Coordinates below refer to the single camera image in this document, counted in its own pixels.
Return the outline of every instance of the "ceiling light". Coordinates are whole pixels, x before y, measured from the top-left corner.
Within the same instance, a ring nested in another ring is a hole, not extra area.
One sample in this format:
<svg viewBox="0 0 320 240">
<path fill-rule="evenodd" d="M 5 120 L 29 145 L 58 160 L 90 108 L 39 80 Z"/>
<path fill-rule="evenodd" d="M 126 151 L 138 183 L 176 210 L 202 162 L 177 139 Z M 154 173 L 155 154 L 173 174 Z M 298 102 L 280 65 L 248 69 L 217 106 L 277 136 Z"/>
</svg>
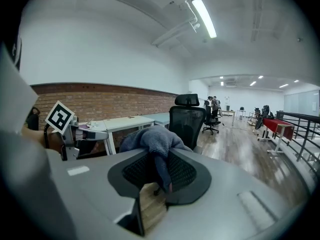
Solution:
<svg viewBox="0 0 320 240">
<path fill-rule="evenodd" d="M 216 30 L 204 2 L 202 0 L 193 0 L 192 4 L 200 14 L 200 17 L 203 20 L 206 30 L 208 30 L 209 36 L 211 38 L 216 38 L 217 37 Z"/>
</svg>

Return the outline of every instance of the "desk leg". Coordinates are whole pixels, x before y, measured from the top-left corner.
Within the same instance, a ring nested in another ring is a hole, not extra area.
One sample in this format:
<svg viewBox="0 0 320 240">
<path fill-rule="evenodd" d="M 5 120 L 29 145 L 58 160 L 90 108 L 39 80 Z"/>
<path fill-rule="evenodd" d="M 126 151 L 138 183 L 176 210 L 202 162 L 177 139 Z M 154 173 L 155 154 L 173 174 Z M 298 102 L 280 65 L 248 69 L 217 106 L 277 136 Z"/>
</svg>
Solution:
<svg viewBox="0 0 320 240">
<path fill-rule="evenodd" d="M 108 147 L 107 140 L 104 139 L 104 140 L 103 140 L 103 143 L 104 143 L 105 152 L 106 152 L 107 156 L 110 156 L 110 152 L 109 152 L 109 147 Z"/>
<path fill-rule="evenodd" d="M 108 144 L 110 155 L 114 155 L 116 153 L 116 148 L 112 132 L 109 132 L 109 138 L 106 140 L 106 142 Z"/>
<path fill-rule="evenodd" d="M 279 148 L 280 148 L 280 144 L 282 141 L 282 137 L 284 136 L 284 132 L 285 132 L 285 127 L 282 127 L 281 129 L 281 133 L 278 139 L 278 143 L 276 144 L 275 150 L 267 150 L 268 152 L 274 152 L 274 153 L 283 153 L 283 152 L 279 152 Z"/>
<path fill-rule="evenodd" d="M 265 126 L 265 132 L 264 132 L 263 138 L 258 137 L 258 138 L 256 138 L 256 139 L 257 139 L 258 141 L 259 141 L 259 140 L 261 140 L 261 141 L 270 141 L 270 139 L 267 138 L 267 132 L 268 132 L 268 127 Z"/>
</svg>

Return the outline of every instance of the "ceiling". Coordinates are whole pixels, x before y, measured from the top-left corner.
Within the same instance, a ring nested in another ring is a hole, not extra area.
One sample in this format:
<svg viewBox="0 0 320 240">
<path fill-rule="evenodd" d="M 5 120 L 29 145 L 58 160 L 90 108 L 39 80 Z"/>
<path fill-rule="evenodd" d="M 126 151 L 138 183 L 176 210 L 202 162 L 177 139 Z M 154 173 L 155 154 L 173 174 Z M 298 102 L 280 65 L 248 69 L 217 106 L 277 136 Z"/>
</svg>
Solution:
<svg viewBox="0 0 320 240">
<path fill-rule="evenodd" d="M 173 37 L 161 45 L 187 58 L 225 57 L 237 54 L 264 53 L 268 48 L 286 46 L 286 39 L 308 35 L 305 20 L 290 0 L 203 0 L 215 26 L 217 38 L 210 38 L 193 7 L 191 10 L 185 0 L 117 0 L 144 13 L 159 24 L 154 39 L 167 31 L 197 16 L 200 27 L 190 27 L 178 37 Z M 128 18 L 138 26 L 134 18 Z M 141 28 L 150 31 L 149 25 Z"/>
<path fill-rule="evenodd" d="M 296 88 L 304 84 L 302 81 L 294 82 L 294 80 L 292 79 L 269 76 L 264 76 L 263 78 L 258 79 L 258 75 L 224 76 L 223 79 L 220 79 L 220 77 L 211 77 L 201 79 L 201 81 L 207 86 L 221 86 L 221 81 L 223 81 L 225 88 L 241 87 L 273 90 L 279 92 L 287 91 L 291 88 Z M 253 86 L 250 86 L 253 81 L 256 81 L 256 83 Z"/>
</svg>

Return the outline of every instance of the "office chair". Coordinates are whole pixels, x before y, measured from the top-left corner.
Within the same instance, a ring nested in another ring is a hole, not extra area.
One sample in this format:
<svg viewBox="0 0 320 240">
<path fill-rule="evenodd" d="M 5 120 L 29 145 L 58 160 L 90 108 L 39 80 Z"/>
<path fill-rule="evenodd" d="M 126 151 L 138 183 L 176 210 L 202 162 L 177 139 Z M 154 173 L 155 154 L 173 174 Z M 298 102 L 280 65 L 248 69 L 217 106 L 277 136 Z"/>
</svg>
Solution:
<svg viewBox="0 0 320 240">
<path fill-rule="evenodd" d="M 220 124 L 221 122 L 219 122 L 217 120 L 212 121 L 211 107 L 209 106 L 209 102 L 207 100 L 205 100 L 204 104 L 205 104 L 205 111 L 206 111 L 206 117 L 205 117 L 204 124 L 209 127 L 203 127 L 202 133 L 204 133 L 204 131 L 210 131 L 211 135 L 214 135 L 213 131 L 216 131 L 217 133 L 219 133 L 219 130 L 214 129 L 213 127 Z"/>
<path fill-rule="evenodd" d="M 170 108 L 169 131 L 178 135 L 184 145 L 201 154 L 202 148 L 197 146 L 199 132 L 206 118 L 206 110 L 200 105 L 198 94 L 181 94 L 175 98 Z"/>
</svg>

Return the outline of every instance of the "white sticker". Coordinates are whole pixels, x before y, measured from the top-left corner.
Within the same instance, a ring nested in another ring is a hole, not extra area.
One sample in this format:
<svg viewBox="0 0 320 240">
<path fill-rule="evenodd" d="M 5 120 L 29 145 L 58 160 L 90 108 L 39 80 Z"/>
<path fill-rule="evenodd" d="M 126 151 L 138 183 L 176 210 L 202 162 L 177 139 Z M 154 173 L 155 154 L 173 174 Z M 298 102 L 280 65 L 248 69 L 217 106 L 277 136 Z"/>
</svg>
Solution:
<svg viewBox="0 0 320 240">
<path fill-rule="evenodd" d="M 57 101 L 45 121 L 63 135 L 74 115 L 69 108 Z"/>
<path fill-rule="evenodd" d="M 90 171 L 89 167 L 87 166 L 81 166 L 81 167 L 77 167 L 77 168 L 72 168 L 72 169 L 68 169 L 67 172 L 70 176 L 74 176 L 77 174 L 83 174 Z"/>
</svg>

